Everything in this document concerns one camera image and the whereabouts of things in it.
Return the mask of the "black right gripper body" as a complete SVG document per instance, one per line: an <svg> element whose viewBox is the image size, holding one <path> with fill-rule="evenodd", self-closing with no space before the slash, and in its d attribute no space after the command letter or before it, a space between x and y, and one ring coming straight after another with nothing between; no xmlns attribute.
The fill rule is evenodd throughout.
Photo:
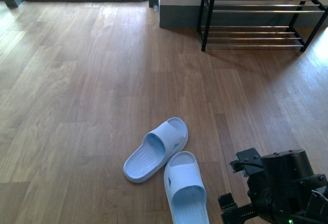
<svg viewBox="0 0 328 224"><path fill-rule="evenodd" d="M219 197L224 223L254 217L269 223L327 223L327 177L315 174L304 150L260 156L250 148L230 162L247 178L251 202L238 207L231 193Z"/></svg>

